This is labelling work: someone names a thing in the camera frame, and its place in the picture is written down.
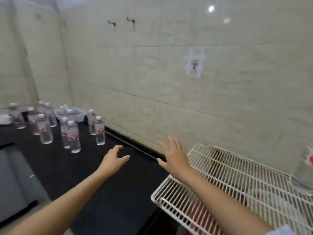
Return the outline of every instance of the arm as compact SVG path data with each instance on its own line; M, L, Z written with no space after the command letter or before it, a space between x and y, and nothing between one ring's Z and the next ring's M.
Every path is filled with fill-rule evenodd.
M221 189L209 183L193 170L184 148L177 139L168 135L170 149L160 141L166 161L158 158L161 167L186 184L203 202L207 210L228 235L264 235L273 228L256 213Z
M121 145L112 148L92 175L21 222L8 235L63 234L102 183L128 161L129 155L117 158L122 148Z

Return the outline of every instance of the forearm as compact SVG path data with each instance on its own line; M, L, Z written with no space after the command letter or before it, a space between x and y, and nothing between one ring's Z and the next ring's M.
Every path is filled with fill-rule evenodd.
M182 181L199 197L228 235L264 235L273 228L239 201L190 170Z
M90 175L43 209L15 227L9 235L63 234L106 178Z

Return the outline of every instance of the wire shelf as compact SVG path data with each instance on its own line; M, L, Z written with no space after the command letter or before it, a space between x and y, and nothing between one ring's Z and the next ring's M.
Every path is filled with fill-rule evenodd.
M187 154L202 177L257 213L275 229L313 233L313 199L288 184L288 175L224 149L196 144ZM224 234L197 196L169 175L151 200L193 234Z

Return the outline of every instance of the sleeve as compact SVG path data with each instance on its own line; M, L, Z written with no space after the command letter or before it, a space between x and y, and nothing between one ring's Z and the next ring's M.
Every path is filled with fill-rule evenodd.
M279 229L275 231L271 231L265 235L297 235L294 231L292 231L291 227L287 224L281 226Z

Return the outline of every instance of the tiled wall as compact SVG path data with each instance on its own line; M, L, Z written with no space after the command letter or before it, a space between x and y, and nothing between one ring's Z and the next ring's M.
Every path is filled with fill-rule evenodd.
M23 106L32 101L14 36L13 18L13 9L0 5L0 110L10 102Z
M72 7L62 13L62 33L74 104L156 150L169 133L187 149L213 144L291 173L313 146L312 6L93 0ZM207 55L200 79L183 69L192 47Z
M39 99L53 106L72 105L59 14L21 0L15 7Z

